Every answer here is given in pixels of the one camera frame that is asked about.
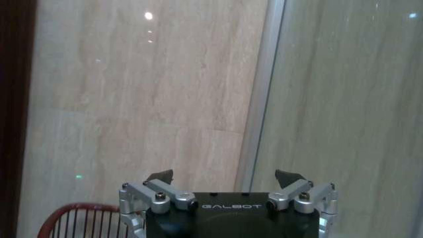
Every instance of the beige marble panel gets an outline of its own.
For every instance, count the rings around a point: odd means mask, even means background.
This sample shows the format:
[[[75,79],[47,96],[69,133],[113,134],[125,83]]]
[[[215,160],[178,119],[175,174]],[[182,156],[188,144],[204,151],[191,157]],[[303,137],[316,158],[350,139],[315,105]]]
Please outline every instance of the beige marble panel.
[[[168,168],[183,189],[232,190],[266,7],[39,0],[19,237]]]
[[[340,191],[332,237],[422,237],[423,2],[288,0],[254,190]]]

